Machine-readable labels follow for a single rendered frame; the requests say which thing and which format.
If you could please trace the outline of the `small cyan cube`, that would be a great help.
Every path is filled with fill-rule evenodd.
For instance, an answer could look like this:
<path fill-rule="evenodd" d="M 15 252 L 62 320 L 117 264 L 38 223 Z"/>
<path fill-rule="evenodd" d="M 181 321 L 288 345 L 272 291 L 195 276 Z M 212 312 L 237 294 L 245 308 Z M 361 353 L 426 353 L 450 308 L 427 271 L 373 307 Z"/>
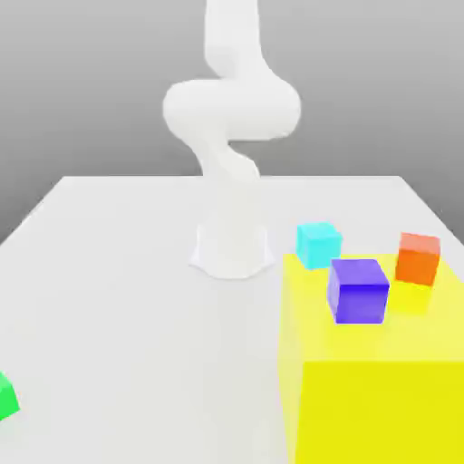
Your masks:
<path fill-rule="evenodd" d="M 296 228 L 295 252 L 305 269 L 323 269 L 342 253 L 343 236 L 329 222 L 312 222 Z"/>

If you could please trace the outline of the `small purple cube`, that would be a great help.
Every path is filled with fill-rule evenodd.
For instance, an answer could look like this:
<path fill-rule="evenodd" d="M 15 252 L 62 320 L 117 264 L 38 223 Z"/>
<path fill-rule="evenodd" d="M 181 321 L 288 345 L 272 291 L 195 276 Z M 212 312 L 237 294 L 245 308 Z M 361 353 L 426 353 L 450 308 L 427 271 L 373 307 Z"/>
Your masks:
<path fill-rule="evenodd" d="M 336 324 L 382 324 L 390 282 L 376 259 L 333 259 L 327 302 Z"/>

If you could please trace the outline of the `small orange cube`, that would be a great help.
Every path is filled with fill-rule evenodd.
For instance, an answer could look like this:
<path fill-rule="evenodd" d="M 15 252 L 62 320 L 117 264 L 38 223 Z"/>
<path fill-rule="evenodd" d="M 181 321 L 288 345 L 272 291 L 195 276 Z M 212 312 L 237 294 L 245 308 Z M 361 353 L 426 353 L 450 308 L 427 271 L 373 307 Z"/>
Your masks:
<path fill-rule="evenodd" d="M 396 280 L 432 286 L 439 262 L 440 240 L 437 237 L 401 232 Z"/>

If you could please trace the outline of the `small green cube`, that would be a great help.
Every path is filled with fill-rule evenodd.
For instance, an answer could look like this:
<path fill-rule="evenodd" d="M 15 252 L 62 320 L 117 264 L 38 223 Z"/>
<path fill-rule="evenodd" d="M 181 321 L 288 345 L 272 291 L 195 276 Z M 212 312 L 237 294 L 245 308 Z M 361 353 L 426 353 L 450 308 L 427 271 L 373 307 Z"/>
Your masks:
<path fill-rule="evenodd" d="M 20 411 L 15 388 L 3 372 L 0 372 L 0 421 Z"/>

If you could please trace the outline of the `large yellow box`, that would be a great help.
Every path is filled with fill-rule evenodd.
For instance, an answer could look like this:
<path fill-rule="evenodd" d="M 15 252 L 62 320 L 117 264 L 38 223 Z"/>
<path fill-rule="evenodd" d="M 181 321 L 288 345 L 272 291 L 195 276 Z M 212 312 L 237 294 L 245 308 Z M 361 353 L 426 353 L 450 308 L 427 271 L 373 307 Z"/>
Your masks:
<path fill-rule="evenodd" d="M 464 282 L 392 282 L 382 324 L 337 324 L 328 273 L 283 262 L 277 370 L 289 464 L 464 464 Z"/>

